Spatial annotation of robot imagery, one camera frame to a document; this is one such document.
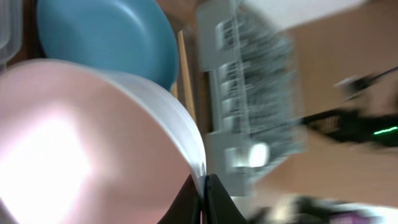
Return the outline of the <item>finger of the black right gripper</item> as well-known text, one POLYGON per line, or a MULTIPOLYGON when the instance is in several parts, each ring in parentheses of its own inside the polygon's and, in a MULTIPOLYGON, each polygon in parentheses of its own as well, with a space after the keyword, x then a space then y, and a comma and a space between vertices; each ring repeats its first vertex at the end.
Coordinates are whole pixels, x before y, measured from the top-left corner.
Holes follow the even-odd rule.
POLYGON ((345 114, 342 109, 333 109, 305 116, 300 124, 324 136, 330 136, 341 130, 340 118, 345 114))

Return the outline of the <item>pink bowl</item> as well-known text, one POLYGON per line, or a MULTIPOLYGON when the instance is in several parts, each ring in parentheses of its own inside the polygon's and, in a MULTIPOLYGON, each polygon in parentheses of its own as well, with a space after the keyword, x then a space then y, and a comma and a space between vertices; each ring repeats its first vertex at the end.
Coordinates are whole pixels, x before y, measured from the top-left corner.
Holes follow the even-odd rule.
POLYGON ((1 205, 16 223, 156 223, 186 178, 204 196, 196 123, 137 75, 29 60, 1 75, 1 205))

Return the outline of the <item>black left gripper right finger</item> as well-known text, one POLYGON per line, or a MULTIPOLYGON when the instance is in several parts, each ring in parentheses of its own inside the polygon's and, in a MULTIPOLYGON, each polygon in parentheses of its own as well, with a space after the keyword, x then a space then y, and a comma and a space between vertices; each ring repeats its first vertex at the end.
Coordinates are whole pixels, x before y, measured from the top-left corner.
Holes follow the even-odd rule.
POLYGON ((208 224, 248 224, 216 174, 206 177, 205 212, 208 224))

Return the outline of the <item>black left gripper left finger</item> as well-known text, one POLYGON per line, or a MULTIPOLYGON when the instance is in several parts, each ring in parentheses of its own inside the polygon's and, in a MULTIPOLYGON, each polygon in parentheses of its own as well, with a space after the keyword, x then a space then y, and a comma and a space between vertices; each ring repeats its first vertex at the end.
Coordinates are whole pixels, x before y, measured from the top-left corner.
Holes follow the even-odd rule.
POLYGON ((200 198, 189 175, 158 224, 200 224, 200 216, 200 198))

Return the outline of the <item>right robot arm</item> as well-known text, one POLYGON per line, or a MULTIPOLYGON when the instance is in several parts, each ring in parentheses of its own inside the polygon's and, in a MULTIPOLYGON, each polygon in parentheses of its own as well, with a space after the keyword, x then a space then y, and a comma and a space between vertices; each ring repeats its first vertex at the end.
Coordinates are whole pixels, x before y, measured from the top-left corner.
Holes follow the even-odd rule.
POLYGON ((348 100, 356 101, 352 109, 335 108, 305 116, 300 125, 313 132, 339 143, 371 143, 377 147, 397 147, 397 115, 366 115, 370 102, 358 103, 366 96, 366 90, 382 78, 397 71, 397 67, 380 74, 370 74, 361 78, 349 77, 338 82, 348 100))

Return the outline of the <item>dark blue plate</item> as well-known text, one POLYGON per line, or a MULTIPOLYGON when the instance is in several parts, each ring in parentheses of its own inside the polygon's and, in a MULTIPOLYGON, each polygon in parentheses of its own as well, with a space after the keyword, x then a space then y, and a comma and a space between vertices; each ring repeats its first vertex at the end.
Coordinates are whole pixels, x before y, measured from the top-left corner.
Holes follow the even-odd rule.
POLYGON ((147 78, 166 90, 179 70, 177 41, 153 0, 38 0, 47 58, 147 78))

